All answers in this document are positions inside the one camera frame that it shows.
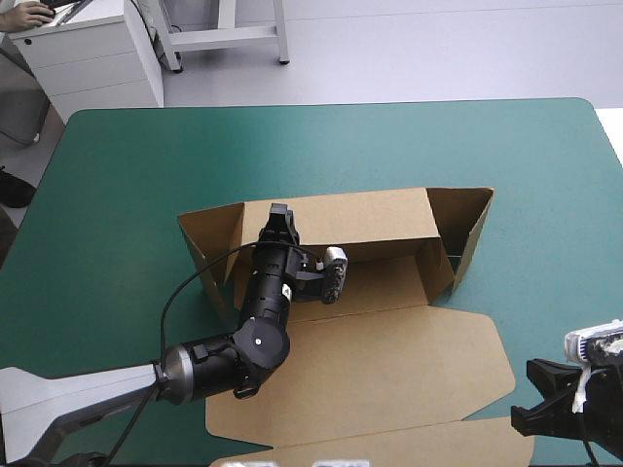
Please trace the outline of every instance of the person's arm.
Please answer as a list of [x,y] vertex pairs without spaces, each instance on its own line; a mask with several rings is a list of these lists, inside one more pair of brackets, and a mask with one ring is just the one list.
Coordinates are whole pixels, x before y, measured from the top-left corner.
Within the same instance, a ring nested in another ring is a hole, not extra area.
[[0,14],[0,32],[17,32],[52,22],[54,13],[40,2],[24,2]]

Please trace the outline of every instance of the open cardboard box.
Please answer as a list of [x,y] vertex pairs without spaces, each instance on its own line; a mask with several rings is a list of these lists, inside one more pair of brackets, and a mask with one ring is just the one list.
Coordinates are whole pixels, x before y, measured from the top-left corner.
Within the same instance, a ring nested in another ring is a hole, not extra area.
[[[349,259],[336,304],[293,304],[290,356],[256,397],[209,398],[211,434],[274,447],[228,460],[528,465],[532,440],[508,418],[462,421],[514,388],[493,321],[429,305],[463,278],[492,197],[485,188],[413,188],[257,200],[179,216],[198,268],[255,241],[272,202],[294,211],[303,245],[317,253],[341,246]],[[202,275],[228,323],[236,317],[219,286],[232,280],[239,306],[249,269],[247,251]]]

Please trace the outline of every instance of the white object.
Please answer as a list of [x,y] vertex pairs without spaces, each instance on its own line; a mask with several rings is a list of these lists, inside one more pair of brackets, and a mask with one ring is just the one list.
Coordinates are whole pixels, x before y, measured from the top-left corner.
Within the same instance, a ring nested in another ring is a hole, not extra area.
[[79,110],[163,107],[162,69],[129,0],[92,0],[76,17],[11,34],[65,123]]
[[368,460],[319,460],[312,467],[371,467]]
[[221,467],[279,467],[274,462],[225,462]]
[[623,165],[623,109],[597,109],[605,134]]
[[180,52],[227,49],[231,47],[272,44],[279,45],[279,61],[288,63],[287,34],[283,1],[273,0],[275,25],[236,27],[237,0],[219,0],[218,28],[202,31],[179,32],[171,28],[163,0],[148,0],[150,16],[158,31],[168,66],[181,70],[177,56]]
[[575,391],[575,397],[571,407],[573,413],[584,412],[586,385],[591,378],[591,362],[586,353],[586,341],[596,334],[612,331],[623,331],[623,322],[615,319],[611,323],[593,326],[592,328],[579,329],[565,336],[565,356],[567,360],[577,363],[582,367],[582,375],[577,383],[577,390]]

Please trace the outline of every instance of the green tabletop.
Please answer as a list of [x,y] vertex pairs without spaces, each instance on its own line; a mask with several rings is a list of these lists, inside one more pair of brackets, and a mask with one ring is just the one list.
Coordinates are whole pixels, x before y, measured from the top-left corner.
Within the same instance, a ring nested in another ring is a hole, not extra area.
[[[578,99],[81,112],[0,272],[0,367],[58,376],[155,358],[161,308],[194,270],[179,213],[255,198],[495,187],[471,269],[440,305],[494,319],[517,389],[475,416],[508,415],[511,404],[539,401],[527,359],[561,360],[566,331],[621,317],[621,175]],[[223,331],[199,283],[169,329],[171,342]],[[127,420],[71,435],[62,454],[108,451]],[[159,403],[117,462],[205,464],[251,449],[210,437],[202,402]],[[539,439],[533,462],[584,460],[578,442]]]

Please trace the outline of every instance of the box lid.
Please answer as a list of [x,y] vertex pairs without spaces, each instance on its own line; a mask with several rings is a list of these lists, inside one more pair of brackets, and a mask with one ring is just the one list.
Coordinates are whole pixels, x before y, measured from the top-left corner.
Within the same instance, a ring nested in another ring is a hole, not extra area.
[[510,418],[503,417],[264,450],[220,459],[212,465],[273,461],[281,467],[309,467],[317,460],[367,459],[372,467],[525,467],[530,464],[533,445],[533,437],[521,436],[510,425]]
[[299,321],[288,334],[290,356],[257,396],[208,399],[211,434],[287,447],[448,423],[515,385],[481,314],[425,305]]

